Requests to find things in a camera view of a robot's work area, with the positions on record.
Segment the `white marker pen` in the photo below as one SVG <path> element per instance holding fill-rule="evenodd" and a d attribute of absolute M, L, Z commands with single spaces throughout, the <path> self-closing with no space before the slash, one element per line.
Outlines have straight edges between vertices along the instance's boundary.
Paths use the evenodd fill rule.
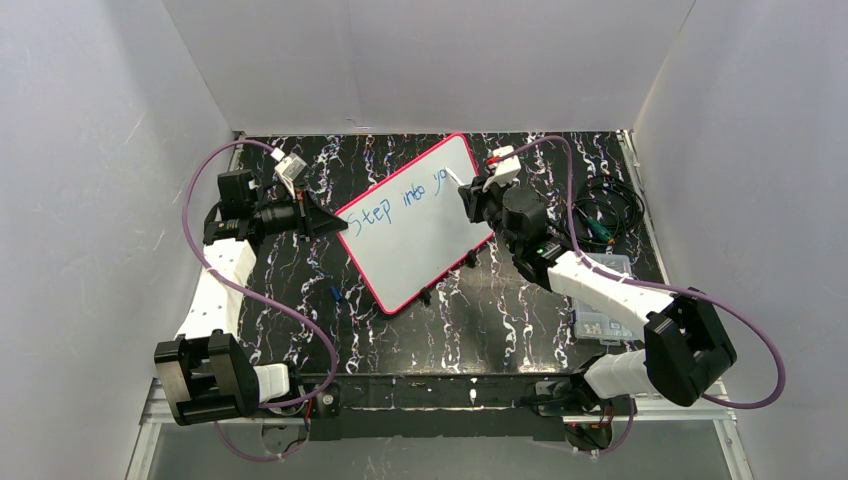
<path fill-rule="evenodd" d="M 458 188 L 465 186 L 465 183 L 450 168 L 445 168 L 445 173 Z"/>

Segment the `pink framed whiteboard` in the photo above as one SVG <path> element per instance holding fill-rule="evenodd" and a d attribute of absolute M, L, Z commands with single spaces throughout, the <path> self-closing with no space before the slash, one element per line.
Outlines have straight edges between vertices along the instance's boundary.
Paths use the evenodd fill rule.
<path fill-rule="evenodd" d="M 393 315 L 493 235 L 466 217 L 458 187 L 478 173 L 467 138 L 452 134 L 341 207 L 339 239 L 380 310 Z"/>

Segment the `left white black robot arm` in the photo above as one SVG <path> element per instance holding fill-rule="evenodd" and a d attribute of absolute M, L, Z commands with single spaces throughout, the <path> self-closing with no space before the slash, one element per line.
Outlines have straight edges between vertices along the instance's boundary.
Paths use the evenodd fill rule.
<path fill-rule="evenodd" d="M 238 341 L 243 288 L 269 237 L 293 232 L 312 240 L 342 232 L 345 221 L 321 207 L 302 186 L 262 198 L 249 170 L 217 178 L 220 199 L 204 221 L 200 275 L 188 314 L 174 339 L 157 344 L 154 363 L 170 411 L 181 426 L 254 415 L 265 404 L 283 410 L 307 389 L 290 362 L 253 365 Z"/>

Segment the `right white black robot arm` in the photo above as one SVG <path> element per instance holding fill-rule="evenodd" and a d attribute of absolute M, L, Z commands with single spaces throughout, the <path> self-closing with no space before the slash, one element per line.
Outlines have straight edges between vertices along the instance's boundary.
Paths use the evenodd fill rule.
<path fill-rule="evenodd" d="M 697 291 L 670 294 L 638 286 L 567 247 L 550 233 L 546 207 L 534 189 L 478 176 L 458 194 L 469 221 L 486 223 L 501 238 L 525 280 L 588 304 L 643 344 L 637 351 L 590 358 L 551 392 L 535 395 L 537 411 L 588 412 L 639 394 L 689 407 L 736 362 L 716 309 Z"/>

